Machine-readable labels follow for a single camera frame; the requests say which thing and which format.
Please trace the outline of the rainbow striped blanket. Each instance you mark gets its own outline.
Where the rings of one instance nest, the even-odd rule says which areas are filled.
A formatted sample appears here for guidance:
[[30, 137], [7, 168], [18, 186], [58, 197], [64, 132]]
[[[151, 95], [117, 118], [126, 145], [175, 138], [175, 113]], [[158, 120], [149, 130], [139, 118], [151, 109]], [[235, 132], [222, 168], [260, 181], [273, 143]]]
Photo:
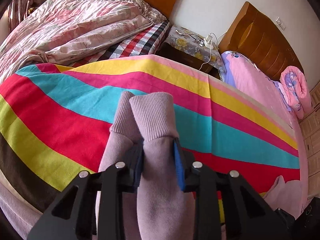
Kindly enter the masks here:
[[178, 188], [174, 138], [259, 193], [277, 177], [301, 179], [291, 120], [208, 75], [158, 56], [33, 64], [1, 84], [1, 211], [25, 238], [79, 171], [103, 171], [143, 139], [146, 168], [126, 218], [140, 229], [190, 229], [193, 195]]

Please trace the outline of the cream wardrobe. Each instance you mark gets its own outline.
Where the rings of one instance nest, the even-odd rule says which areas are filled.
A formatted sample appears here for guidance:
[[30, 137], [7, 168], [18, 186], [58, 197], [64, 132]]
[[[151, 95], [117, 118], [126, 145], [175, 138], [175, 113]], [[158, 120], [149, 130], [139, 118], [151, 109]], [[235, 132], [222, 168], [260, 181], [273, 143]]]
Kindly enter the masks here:
[[310, 92], [312, 112], [299, 122], [308, 160], [308, 196], [319, 197], [320, 175], [320, 84]]

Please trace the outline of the rolled pink floral quilt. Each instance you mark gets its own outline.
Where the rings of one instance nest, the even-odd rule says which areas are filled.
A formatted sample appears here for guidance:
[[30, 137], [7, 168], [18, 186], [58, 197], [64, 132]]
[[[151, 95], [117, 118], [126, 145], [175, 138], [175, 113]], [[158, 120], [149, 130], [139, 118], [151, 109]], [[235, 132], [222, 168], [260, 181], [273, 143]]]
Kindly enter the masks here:
[[288, 66], [280, 75], [287, 104], [298, 119], [312, 112], [311, 96], [306, 78], [302, 71], [295, 66]]

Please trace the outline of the pink bed sheet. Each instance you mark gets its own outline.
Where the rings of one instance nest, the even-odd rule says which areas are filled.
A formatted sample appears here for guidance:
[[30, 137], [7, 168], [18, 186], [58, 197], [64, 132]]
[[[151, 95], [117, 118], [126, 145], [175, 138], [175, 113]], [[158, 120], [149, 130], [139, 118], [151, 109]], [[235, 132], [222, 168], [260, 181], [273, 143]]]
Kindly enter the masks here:
[[298, 143], [300, 162], [300, 181], [302, 182], [302, 201], [308, 197], [308, 163], [303, 135], [294, 111], [287, 104], [280, 81], [273, 81], [247, 57], [236, 51], [221, 54], [226, 71], [222, 73], [225, 83], [237, 88], [254, 100], [276, 113], [294, 130]]

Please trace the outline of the nightstand with floral cloth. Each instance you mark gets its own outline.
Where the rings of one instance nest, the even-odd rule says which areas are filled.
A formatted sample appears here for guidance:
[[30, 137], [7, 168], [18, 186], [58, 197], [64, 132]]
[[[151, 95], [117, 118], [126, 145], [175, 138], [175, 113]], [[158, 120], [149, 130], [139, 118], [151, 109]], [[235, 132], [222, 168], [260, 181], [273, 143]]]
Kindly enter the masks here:
[[214, 34], [211, 36], [215, 42], [215, 47], [210, 50], [205, 47], [204, 42], [195, 43], [191, 38], [178, 35], [175, 31], [176, 29], [189, 30], [178, 25], [172, 25], [166, 39], [156, 52], [158, 56], [176, 61], [217, 78], [220, 73], [226, 71]]

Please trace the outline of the white power strip charger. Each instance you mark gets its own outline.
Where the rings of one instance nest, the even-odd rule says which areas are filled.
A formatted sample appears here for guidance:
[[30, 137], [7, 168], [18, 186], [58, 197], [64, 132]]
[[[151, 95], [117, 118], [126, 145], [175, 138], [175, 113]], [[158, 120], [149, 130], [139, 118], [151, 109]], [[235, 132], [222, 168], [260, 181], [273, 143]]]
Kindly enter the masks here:
[[213, 37], [211, 35], [207, 35], [204, 39], [203, 39], [204, 45], [206, 48], [212, 50], [215, 47], [215, 42], [213, 41]]

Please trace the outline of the wooden headboard near bed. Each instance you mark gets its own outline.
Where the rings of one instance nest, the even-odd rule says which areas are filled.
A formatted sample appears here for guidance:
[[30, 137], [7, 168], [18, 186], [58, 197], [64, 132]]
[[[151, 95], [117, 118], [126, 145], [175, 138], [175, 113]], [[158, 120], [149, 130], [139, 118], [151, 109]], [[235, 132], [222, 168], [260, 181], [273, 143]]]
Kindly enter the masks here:
[[303, 67], [279, 28], [246, 1], [223, 36], [219, 52], [237, 51], [249, 58], [270, 79], [278, 81], [288, 66]]

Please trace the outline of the black-rimmed eyeglasses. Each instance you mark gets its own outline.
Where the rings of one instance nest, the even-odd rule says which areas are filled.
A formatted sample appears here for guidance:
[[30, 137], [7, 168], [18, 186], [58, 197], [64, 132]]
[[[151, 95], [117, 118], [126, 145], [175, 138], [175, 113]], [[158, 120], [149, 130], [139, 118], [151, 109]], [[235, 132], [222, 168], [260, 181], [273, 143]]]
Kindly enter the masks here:
[[203, 37], [193, 33], [192, 31], [184, 30], [184, 29], [183, 30], [182, 29], [176, 29], [175, 31], [176, 31], [176, 33], [178, 35], [193, 39], [193, 42], [195, 42], [195, 43], [203, 42]]

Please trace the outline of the plaid bed sheet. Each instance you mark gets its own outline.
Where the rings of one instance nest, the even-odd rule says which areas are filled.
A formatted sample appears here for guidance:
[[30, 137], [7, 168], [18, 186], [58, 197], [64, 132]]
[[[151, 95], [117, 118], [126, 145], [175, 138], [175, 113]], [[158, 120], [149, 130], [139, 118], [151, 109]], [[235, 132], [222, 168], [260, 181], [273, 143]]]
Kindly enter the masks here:
[[154, 54], [163, 42], [169, 27], [169, 20], [165, 20], [110, 46], [106, 50], [73, 62], [69, 66], [79, 67], [95, 61]]

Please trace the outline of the pink floral crumpled duvet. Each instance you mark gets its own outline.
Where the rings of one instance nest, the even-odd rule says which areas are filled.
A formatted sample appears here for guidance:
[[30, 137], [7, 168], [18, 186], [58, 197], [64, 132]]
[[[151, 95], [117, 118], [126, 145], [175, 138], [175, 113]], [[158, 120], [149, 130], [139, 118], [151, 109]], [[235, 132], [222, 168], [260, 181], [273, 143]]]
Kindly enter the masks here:
[[166, 18], [144, 0], [46, 0], [1, 45], [1, 81], [33, 63], [67, 66]]

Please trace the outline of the floral window curtain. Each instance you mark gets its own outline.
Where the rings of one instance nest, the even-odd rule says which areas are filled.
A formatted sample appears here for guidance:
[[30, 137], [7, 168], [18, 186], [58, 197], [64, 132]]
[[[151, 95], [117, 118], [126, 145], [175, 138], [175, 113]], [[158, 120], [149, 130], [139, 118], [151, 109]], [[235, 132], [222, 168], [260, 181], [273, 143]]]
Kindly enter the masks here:
[[9, 30], [12, 32], [25, 18], [35, 0], [12, 0], [8, 6]]

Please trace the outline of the white wall switch plate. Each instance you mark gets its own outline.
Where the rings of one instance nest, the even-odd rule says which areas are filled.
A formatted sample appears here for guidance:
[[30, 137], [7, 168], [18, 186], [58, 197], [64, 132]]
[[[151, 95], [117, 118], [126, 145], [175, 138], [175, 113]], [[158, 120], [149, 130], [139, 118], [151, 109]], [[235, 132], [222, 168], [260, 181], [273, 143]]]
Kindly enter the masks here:
[[282, 30], [286, 29], [286, 25], [284, 24], [284, 22], [281, 20], [280, 17], [276, 19], [276, 25]]

